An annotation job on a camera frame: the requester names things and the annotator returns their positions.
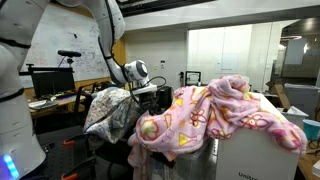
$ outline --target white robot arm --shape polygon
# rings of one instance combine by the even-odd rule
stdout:
[[[45,159],[33,126],[19,71],[31,40],[50,0],[0,0],[0,179],[20,179]],[[143,61],[118,65],[114,43],[124,32],[124,20],[115,0],[58,0],[67,7],[84,6],[97,20],[99,44],[111,78],[117,84],[136,82],[133,94],[156,91],[148,83]]]

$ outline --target black monitor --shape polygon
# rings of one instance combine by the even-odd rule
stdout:
[[[31,75],[36,97],[74,91],[72,72],[42,72]]]

